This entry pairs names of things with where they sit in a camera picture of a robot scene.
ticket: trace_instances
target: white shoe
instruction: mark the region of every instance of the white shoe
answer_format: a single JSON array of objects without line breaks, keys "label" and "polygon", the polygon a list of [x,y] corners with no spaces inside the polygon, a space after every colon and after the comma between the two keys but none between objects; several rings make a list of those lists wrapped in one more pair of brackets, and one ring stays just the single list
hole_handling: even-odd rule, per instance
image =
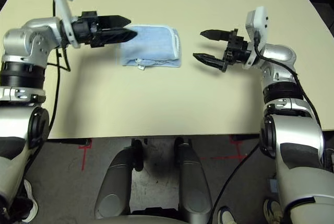
[{"label": "white shoe", "polygon": [[233,215],[228,207],[221,207],[218,211],[218,224],[236,224]]},{"label": "white shoe", "polygon": [[32,209],[30,210],[30,213],[29,213],[28,217],[26,219],[22,220],[22,221],[25,222],[25,223],[29,223],[37,215],[38,205],[37,205],[37,202],[35,201],[35,199],[32,196],[32,187],[31,187],[30,182],[25,179],[24,184],[25,184],[25,189],[27,191],[27,196],[32,201],[33,205],[32,205]]},{"label": "white shoe", "polygon": [[263,213],[269,224],[280,224],[283,218],[280,204],[273,199],[265,200],[265,203],[263,204]]}]

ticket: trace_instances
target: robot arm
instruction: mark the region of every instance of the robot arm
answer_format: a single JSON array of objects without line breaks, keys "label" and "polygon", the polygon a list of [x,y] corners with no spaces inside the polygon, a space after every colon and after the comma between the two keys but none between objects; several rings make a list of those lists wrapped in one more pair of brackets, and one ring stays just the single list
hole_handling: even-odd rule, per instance
[{"label": "robot arm", "polygon": [[222,60],[201,53],[194,57],[223,72],[235,63],[261,70],[265,107],[260,148],[276,159],[284,215],[294,224],[331,223],[334,174],[323,165],[324,138],[315,112],[288,70],[294,72],[296,55],[286,46],[266,43],[268,16],[264,7],[248,14],[246,29],[251,42],[237,36],[237,29],[202,32],[206,38],[228,41],[228,46]]},{"label": "robot arm", "polygon": [[96,11],[69,17],[66,0],[55,0],[57,17],[33,19],[4,36],[0,71],[0,222],[11,222],[11,206],[25,167],[49,135],[49,114],[41,107],[47,58],[53,49],[81,43],[92,48],[126,42],[137,33],[121,16],[98,16]]}]

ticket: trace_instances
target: blue towel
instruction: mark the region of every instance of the blue towel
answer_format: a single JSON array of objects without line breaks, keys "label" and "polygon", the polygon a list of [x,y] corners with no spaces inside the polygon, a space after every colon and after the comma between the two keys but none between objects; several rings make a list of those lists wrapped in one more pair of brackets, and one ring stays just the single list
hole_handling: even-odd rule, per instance
[{"label": "blue towel", "polygon": [[177,31],[168,26],[133,25],[129,29],[138,34],[121,43],[121,64],[138,66],[181,66],[180,40]]}]

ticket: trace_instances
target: red tape marking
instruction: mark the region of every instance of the red tape marking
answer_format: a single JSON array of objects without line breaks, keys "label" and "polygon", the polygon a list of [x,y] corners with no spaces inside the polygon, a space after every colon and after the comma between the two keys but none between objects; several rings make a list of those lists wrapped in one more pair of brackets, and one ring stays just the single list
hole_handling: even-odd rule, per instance
[{"label": "red tape marking", "polygon": [[201,157],[201,160],[211,159],[211,160],[228,160],[228,159],[238,159],[240,162],[246,158],[247,155],[241,155],[240,152],[240,144],[242,141],[240,140],[233,140],[232,135],[229,135],[230,144],[235,145],[237,155],[230,155],[230,156],[218,156],[218,157]]},{"label": "red tape marking", "polygon": [[235,148],[236,148],[236,153],[238,154],[238,159],[239,161],[241,162],[243,160],[243,158],[245,158],[244,155],[241,155],[240,153],[240,144],[241,144],[241,141],[237,140],[237,141],[234,141],[233,138],[232,138],[232,135],[229,135],[229,140],[230,140],[230,143],[235,145]]},{"label": "red tape marking", "polygon": [[86,164],[86,153],[87,153],[87,149],[91,149],[92,148],[92,139],[89,139],[90,143],[89,145],[86,146],[79,146],[79,149],[83,149],[83,158],[82,158],[82,165],[81,165],[81,170],[83,171],[85,169],[85,164]]}]

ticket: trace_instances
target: beige table surface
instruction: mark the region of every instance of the beige table surface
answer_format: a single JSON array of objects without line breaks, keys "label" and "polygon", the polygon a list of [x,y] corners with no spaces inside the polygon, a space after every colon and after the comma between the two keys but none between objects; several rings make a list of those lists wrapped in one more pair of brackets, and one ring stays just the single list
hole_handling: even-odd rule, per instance
[{"label": "beige table surface", "polygon": [[[193,52],[221,57],[224,42],[199,35],[206,29],[239,28],[248,40],[248,11],[268,9],[268,43],[297,53],[296,69],[316,106],[323,129],[334,129],[334,38],[308,0],[74,0],[73,15],[97,10],[133,23],[178,30],[180,68],[123,67],[116,46],[68,48],[73,71],[62,72],[51,138],[256,133],[263,116],[259,70],[230,67],[223,74],[199,63]],[[0,37],[33,18],[49,17],[52,0],[8,0],[0,12]],[[52,52],[49,61],[55,62]],[[43,104],[53,110],[56,68],[48,67]]]}]

